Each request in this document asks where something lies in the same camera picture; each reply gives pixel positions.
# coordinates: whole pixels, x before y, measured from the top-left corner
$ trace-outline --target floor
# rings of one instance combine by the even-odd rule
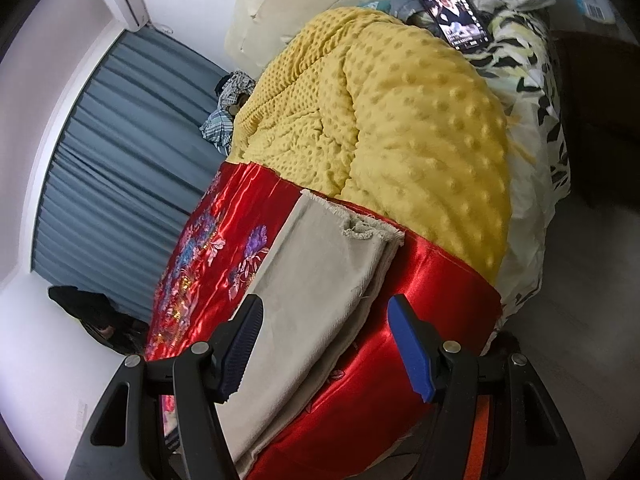
[[[588,480],[606,480],[640,432],[640,214],[559,203],[540,293],[507,323],[574,439]],[[402,478],[420,439],[358,480]]]

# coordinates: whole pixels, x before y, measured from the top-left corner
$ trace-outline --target plaid shirt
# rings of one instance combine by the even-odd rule
[[[213,144],[223,155],[231,151],[231,138],[234,134],[234,120],[226,110],[218,108],[200,127],[202,137]]]

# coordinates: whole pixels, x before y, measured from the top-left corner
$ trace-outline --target smartphone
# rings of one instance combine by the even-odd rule
[[[478,50],[491,43],[491,36],[467,0],[421,0],[447,43],[460,52]]]

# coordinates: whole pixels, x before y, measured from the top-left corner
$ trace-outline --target red satin bedspread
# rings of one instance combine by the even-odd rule
[[[232,315],[299,195],[298,186],[257,164],[222,165],[158,285],[148,360],[207,340]],[[403,293],[443,338],[481,351],[500,316],[498,293],[463,262],[405,232],[354,344],[313,401],[263,451],[249,480],[343,479],[368,467],[425,413],[386,323],[393,294]]]

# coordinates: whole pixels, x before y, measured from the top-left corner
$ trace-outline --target yellow minky dot blanket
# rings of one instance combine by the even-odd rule
[[[511,217],[506,118],[462,54],[372,9],[319,14],[262,74],[229,162],[367,207],[490,283]]]

